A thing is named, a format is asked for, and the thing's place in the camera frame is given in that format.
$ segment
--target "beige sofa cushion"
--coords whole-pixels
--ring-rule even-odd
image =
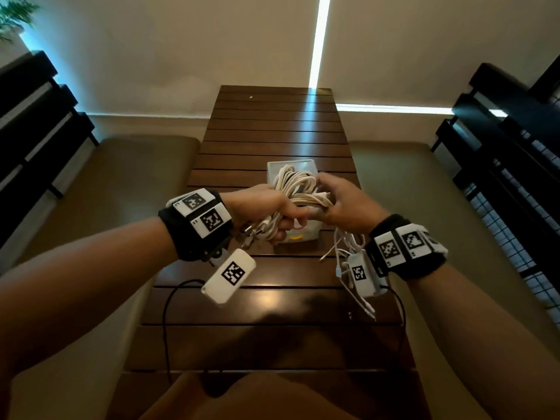
[[[157,215],[184,192],[198,149],[198,140],[182,136],[104,140],[21,260]],[[10,419],[103,419],[150,289],[146,283],[94,330],[20,374]]]
[[[351,142],[363,190],[388,210],[425,225],[449,249],[449,261],[557,356],[560,333],[461,191],[425,144]],[[434,419],[488,418],[439,351],[407,286],[407,334]]]

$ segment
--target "black metal frame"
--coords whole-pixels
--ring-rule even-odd
[[[76,112],[76,99],[66,85],[54,81],[56,74],[42,51],[27,53],[0,69],[0,118],[50,84],[38,99],[0,128],[0,246],[45,191],[63,197],[53,181],[86,138],[99,145],[92,134],[94,125],[85,113]],[[46,139],[56,127],[57,131]]]
[[[533,144],[560,153],[560,110],[548,103],[560,84],[560,56],[531,88],[487,63],[470,84],[473,90],[458,98],[453,119],[439,127],[432,151],[440,144],[450,151],[461,166],[455,184],[466,189],[474,183],[467,199],[482,193],[533,258],[536,266],[522,276],[542,272],[560,290],[560,234],[542,214],[560,223],[560,169]],[[508,117],[495,117],[477,93]]]

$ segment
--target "black cable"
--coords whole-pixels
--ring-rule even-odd
[[[391,292],[393,295],[395,295],[396,300],[399,301],[400,304],[400,309],[402,310],[403,314],[403,334],[400,338],[400,342],[399,342],[399,347],[396,349],[396,353],[395,353],[395,361],[394,361],[394,365],[398,364],[399,358],[400,358],[400,350],[402,349],[402,345],[404,344],[404,338],[407,336],[407,312],[404,310],[404,304],[403,301],[401,300],[400,296],[396,293],[396,291],[389,287],[389,286],[380,286],[382,289],[387,289],[389,292]]]
[[[182,282],[181,284],[177,285],[174,287],[174,289],[172,290],[171,294],[167,297],[167,301],[165,302],[165,306],[164,306],[164,314],[163,314],[163,318],[161,319],[161,324],[164,327],[164,350],[165,350],[165,366],[167,367],[167,381],[169,381],[169,385],[171,385],[173,383],[172,381],[172,377],[171,377],[171,367],[169,365],[169,347],[167,346],[167,325],[165,322],[166,316],[167,316],[167,308],[169,307],[169,303],[172,301],[171,298],[173,297],[173,295],[175,294],[175,292],[177,292],[177,290],[181,289],[184,285],[189,284],[189,283],[198,283],[201,285],[205,285],[206,282],[203,280],[187,280],[185,282]]]

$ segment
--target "white plastic box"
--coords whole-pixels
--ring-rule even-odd
[[[299,171],[309,171],[314,176],[317,176],[318,171],[315,166],[315,161],[313,159],[304,159],[302,161],[279,161],[279,162],[268,162],[267,163],[267,180],[269,184],[274,184],[274,179],[280,172],[280,169],[284,165],[293,165],[296,172]],[[286,232],[286,239],[279,243],[297,243],[304,242],[307,240],[318,239],[318,233],[321,230],[323,223],[320,221],[307,221],[307,225],[300,230],[289,230]]]

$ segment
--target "wrist strap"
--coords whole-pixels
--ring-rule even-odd
[[[447,249],[424,226],[398,214],[379,223],[370,238],[366,252],[380,276],[391,271],[405,281],[421,278],[446,262]]]
[[[220,194],[200,189],[170,200],[158,212],[183,261],[207,261],[230,240],[232,220]]]

